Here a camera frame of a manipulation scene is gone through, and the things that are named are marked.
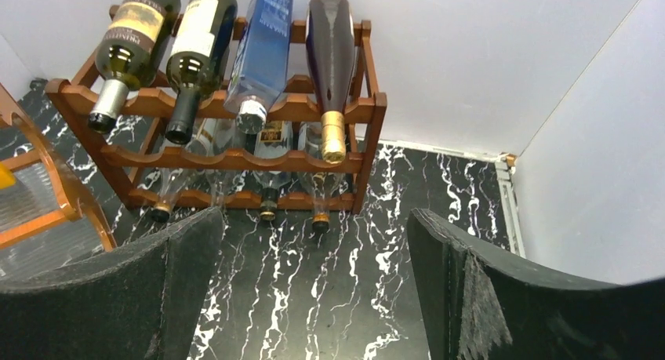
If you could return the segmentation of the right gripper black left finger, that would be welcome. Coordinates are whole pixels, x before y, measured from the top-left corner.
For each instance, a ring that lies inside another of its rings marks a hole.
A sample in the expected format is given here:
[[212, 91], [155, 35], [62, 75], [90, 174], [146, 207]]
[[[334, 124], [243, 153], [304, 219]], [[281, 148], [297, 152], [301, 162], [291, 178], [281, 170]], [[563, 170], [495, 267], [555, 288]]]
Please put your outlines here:
[[1, 284], [4, 359], [185, 359], [216, 269], [210, 207], [108, 253]]

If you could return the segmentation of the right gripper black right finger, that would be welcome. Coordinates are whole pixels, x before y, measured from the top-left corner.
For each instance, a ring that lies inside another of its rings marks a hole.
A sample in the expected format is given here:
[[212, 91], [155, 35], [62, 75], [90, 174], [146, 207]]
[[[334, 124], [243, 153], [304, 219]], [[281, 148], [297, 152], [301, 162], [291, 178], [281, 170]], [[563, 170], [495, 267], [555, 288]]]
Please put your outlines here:
[[661, 359], [664, 281], [616, 285], [534, 263], [428, 209], [406, 234], [434, 359]]

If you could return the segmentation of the green bottle with white label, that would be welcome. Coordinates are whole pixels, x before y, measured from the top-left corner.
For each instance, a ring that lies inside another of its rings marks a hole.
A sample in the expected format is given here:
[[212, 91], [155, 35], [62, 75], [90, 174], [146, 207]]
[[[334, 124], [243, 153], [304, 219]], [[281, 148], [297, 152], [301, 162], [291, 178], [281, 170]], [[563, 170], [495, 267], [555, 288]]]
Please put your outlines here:
[[187, 144], [200, 103], [220, 89], [238, 13], [237, 0], [190, 0], [180, 21], [166, 75], [176, 92], [165, 138]]

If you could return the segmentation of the blue square bottle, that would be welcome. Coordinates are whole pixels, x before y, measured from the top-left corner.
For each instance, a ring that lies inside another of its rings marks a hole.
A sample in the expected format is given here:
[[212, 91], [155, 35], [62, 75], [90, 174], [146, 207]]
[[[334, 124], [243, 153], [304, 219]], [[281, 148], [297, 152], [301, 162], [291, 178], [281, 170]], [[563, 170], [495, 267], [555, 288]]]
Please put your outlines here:
[[293, 0], [252, 0], [227, 88], [225, 109], [237, 130], [257, 134], [283, 93], [289, 62]]

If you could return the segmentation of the dark red gold-capped bottle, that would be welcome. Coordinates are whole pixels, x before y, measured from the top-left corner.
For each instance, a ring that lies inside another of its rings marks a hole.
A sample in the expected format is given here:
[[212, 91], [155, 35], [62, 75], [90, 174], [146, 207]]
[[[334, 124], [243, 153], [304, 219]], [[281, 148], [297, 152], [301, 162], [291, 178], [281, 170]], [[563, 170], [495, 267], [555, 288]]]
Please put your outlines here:
[[344, 109], [354, 73], [354, 21], [348, 0], [310, 0], [306, 19], [307, 63], [322, 112], [322, 159], [346, 157]]

